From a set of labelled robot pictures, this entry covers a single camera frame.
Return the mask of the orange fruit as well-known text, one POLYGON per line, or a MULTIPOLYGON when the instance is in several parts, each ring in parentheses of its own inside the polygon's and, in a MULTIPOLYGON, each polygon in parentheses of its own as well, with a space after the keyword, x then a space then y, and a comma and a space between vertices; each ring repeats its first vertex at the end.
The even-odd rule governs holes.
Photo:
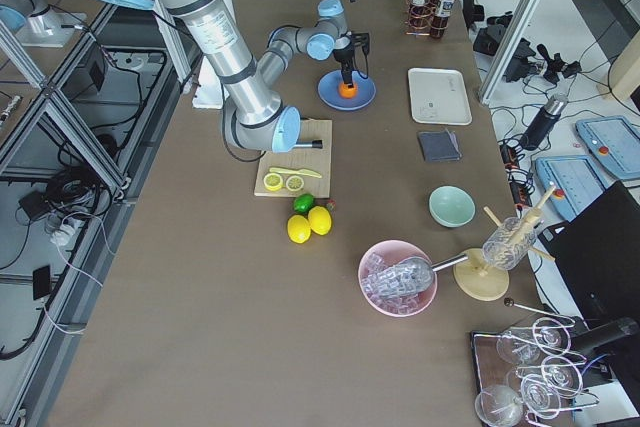
POLYGON ((359 93, 359 87, 356 82, 346 83, 341 81, 337 87, 338 94, 343 99, 353 99, 359 93))

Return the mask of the blue plastic plate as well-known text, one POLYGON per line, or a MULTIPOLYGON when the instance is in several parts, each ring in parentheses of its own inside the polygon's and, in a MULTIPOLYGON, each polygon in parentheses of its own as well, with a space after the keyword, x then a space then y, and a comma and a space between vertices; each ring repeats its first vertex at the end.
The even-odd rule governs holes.
POLYGON ((377 90, 371 78, 364 78, 359 71, 353 72, 354 85, 357 92, 354 97, 346 98, 339 93, 342 75, 334 70, 324 75, 318 83, 318 95, 321 100, 339 111, 356 111, 369 105, 375 98, 377 90))

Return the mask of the dark drink bottle front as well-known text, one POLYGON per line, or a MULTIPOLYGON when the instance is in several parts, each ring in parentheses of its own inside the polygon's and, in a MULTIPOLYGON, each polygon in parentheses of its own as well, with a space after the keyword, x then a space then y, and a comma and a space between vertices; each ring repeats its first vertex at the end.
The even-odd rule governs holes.
POLYGON ((426 28, 427 17, 427 0, 411 0, 408 19, 409 27, 414 32, 424 30, 426 28))

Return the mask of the beige plastic tray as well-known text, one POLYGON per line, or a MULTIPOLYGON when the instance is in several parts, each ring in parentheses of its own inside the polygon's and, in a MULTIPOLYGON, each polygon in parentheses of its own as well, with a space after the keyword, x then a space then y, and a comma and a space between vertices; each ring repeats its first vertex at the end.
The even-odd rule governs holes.
POLYGON ((466 126, 472 122, 463 75, 454 69, 408 70, 412 119, 421 124, 466 126))

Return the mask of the dark drink bottle middle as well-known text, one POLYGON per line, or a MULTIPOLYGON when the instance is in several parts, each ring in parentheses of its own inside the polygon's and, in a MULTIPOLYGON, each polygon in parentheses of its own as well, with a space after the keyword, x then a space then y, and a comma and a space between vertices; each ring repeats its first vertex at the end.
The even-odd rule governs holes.
POLYGON ((455 0, 439 0, 432 17, 430 37, 441 39, 446 31, 455 0))

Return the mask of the sliced lemon pieces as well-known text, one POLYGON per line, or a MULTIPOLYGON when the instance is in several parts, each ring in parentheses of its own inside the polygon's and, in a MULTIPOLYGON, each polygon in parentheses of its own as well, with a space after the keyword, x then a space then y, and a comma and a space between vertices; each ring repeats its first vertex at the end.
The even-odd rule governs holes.
POLYGON ((270 167, 263 176, 263 186, 269 192, 276 192, 281 189, 286 189, 289 192, 298 192, 304 188, 307 177, 321 179, 323 175, 306 168, 270 167))

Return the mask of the black equipment case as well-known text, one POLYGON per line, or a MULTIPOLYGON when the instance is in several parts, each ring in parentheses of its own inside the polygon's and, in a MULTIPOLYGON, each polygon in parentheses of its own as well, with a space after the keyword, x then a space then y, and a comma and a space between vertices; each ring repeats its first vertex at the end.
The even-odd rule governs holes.
MULTIPOLYGON (((500 46, 513 14, 511 11, 501 16, 486 17, 484 6, 477 0, 462 0, 463 17, 468 29, 476 28, 478 22, 486 22, 485 27, 476 31, 473 41, 473 51, 493 57, 500 46)), ((504 77, 506 82, 515 82, 537 72, 536 63, 531 60, 535 56, 530 42, 521 38, 511 60, 509 61, 504 77)))

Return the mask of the yellow lemon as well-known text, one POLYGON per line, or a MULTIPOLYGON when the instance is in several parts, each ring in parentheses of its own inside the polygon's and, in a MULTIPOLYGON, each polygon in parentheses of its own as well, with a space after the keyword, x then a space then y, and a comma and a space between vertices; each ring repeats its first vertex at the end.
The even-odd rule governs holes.
POLYGON ((307 242, 311 236, 311 227, 308 219, 303 215, 293 215, 287 221, 287 235, 296 244, 307 242))
POLYGON ((311 231, 318 235, 328 234, 333 226, 329 210, 324 206, 315 206, 308 212, 307 219, 311 231))

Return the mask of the green ceramic bowl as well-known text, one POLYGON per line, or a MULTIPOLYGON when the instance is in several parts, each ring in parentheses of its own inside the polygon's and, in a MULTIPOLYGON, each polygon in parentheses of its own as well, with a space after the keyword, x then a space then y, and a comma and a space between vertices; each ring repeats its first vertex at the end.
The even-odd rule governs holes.
POLYGON ((455 186, 441 186, 433 190, 429 196, 428 206, 432 218, 448 228, 468 224, 476 213, 471 196, 455 186))

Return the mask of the pink bowl with ice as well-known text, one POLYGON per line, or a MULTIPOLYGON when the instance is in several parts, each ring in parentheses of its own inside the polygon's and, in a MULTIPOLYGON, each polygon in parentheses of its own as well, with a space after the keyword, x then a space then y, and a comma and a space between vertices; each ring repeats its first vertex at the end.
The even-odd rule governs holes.
POLYGON ((429 262, 422 250, 402 240, 376 243, 363 255, 359 286, 375 309, 392 317, 408 317, 432 303, 437 292, 436 275, 420 272, 411 261, 414 257, 429 262))

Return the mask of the black thermos bottle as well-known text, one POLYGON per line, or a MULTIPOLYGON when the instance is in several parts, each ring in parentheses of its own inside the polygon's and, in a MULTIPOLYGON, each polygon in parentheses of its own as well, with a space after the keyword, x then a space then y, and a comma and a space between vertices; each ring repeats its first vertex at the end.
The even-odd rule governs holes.
POLYGON ((537 149, 558 122, 562 111, 567 105, 568 97, 566 95, 552 95, 546 104, 539 109, 532 122, 520 137, 519 145, 527 151, 537 149))

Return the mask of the black spare gripper parts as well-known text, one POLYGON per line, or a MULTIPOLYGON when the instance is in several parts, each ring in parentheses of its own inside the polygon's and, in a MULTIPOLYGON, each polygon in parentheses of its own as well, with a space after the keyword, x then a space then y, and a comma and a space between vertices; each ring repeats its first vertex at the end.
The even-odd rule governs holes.
POLYGON ((553 85, 559 83, 560 77, 567 79, 582 72, 582 66, 579 61, 567 63, 561 58, 559 53, 550 56, 548 49, 543 44, 538 44, 536 50, 546 63, 543 78, 553 85))

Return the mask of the wooden cup tree stand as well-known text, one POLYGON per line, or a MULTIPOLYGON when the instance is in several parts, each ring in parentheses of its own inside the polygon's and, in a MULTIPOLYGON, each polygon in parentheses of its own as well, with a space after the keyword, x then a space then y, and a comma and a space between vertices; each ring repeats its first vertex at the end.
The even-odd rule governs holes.
MULTIPOLYGON (((546 190, 540 201, 534 207, 528 209, 525 214, 518 219, 523 219, 525 222, 530 223, 534 228, 536 228, 542 217, 542 207, 554 193, 555 189, 555 185, 550 183, 549 188, 546 190)), ((484 206, 483 209, 490 219, 496 224, 497 228, 507 219, 499 220, 487 206, 484 206)), ((529 250, 534 251, 543 258, 547 258, 551 261, 555 260, 553 256, 534 248, 533 245, 529 250)), ((509 270, 504 271, 497 269, 486 262, 482 254, 482 247, 467 249, 464 253, 468 255, 468 259, 457 264, 453 269, 454 278, 458 286, 467 295, 477 300, 493 301, 501 298, 507 292, 509 287, 509 270)))

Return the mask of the blue teach pendant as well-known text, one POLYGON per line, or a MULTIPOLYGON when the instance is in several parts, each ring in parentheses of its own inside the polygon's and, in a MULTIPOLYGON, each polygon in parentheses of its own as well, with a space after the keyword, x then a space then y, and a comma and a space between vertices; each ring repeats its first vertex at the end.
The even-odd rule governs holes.
POLYGON ((544 186, 555 185, 550 200, 566 221, 575 219, 610 185, 587 155, 540 157, 534 165, 544 186))
POLYGON ((639 179, 639 132, 623 116, 583 119, 576 132, 594 158, 619 180, 639 179))

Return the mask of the aluminium frame post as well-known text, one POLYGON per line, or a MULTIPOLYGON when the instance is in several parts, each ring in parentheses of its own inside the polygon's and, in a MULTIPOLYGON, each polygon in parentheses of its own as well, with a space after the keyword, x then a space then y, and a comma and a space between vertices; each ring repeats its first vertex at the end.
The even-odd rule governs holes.
POLYGON ((478 98, 483 106, 489 106, 491 97, 506 72, 506 68, 539 2, 540 0, 519 0, 513 13, 513 18, 491 62, 488 73, 478 90, 478 98))

